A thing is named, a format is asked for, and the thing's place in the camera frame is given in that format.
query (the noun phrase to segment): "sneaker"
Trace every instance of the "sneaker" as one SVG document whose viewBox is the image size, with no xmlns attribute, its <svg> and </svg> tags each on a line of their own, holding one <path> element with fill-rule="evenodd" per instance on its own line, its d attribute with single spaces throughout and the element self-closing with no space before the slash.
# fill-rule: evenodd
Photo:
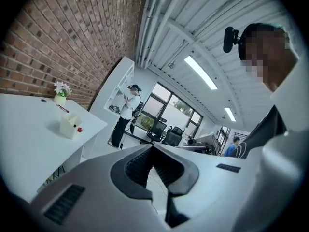
<svg viewBox="0 0 309 232">
<path fill-rule="evenodd" d="M 116 146 L 112 145 L 111 141 L 108 141 L 107 143 L 108 143 L 110 146 L 114 147 L 114 148 L 119 148 L 119 147 L 116 147 Z"/>
</svg>

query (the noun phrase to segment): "brick wall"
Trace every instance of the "brick wall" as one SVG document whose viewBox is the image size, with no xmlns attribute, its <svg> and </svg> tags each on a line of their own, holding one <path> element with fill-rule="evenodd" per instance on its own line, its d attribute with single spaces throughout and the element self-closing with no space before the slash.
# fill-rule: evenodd
<svg viewBox="0 0 309 232">
<path fill-rule="evenodd" d="M 29 0 L 0 49 L 0 92 L 53 97 L 53 83 L 88 108 L 123 57 L 133 59 L 145 0 Z"/>
</svg>

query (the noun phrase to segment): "small white box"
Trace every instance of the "small white box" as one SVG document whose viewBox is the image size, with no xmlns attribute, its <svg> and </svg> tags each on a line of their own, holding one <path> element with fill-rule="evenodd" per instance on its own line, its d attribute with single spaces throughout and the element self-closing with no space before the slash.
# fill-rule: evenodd
<svg viewBox="0 0 309 232">
<path fill-rule="evenodd" d="M 79 133 L 77 129 L 80 127 L 82 127 L 82 121 L 77 115 L 67 113 L 61 116 L 60 133 L 67 138 L 73 139 Z"/>
</svg>

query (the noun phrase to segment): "fluorescent light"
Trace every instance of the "fluorescent light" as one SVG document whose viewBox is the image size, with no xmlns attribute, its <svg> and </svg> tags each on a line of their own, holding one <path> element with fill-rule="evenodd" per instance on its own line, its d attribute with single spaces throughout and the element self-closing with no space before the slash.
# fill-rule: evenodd
<svg viewBox="0 0 309 232">
<path fill-rule="evenodd" d="M 212 89 L 217 89 L 216 84 L 211 80 L 211 78 L 206 74 L 206 72 L 202 69 L 202 67 L 199 66 L 198 63 L 195 62 L 195 60 L 188 56 L 184 61 L 186 61 L 193 70 L 196 71 L 196 73 L 207 83 L 207 85 Z"/>
<path fill-rule="evenodd" d="M 233 115 L 231 109 L 230 109 L 229 107 L 225 107 L 224 109 L 226 110 L 227 114 L 230 116 L 231 120 L 234 121 L 234 122 L 236 122 L 236 120 L 235 120 L 235 118 L 234 118 L 234 115 Z"/>
</svg>

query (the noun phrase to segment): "desk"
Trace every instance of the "desk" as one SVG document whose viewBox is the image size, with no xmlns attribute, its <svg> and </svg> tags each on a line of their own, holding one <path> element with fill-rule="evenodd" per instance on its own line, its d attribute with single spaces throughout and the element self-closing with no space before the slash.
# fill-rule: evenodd
<svg viewBox="0 0 309 232">
<path fill-rule="evenodd" d="M 9 190 L 28 202 L 65 161 L 79 164 L 83 145 L 107 125 L 74 101 L 64 107 L 82 120 L 73 140 L 59 133 L 65 112 L 53 99 L 0 94 L 0 171 Z"/>
</svg>

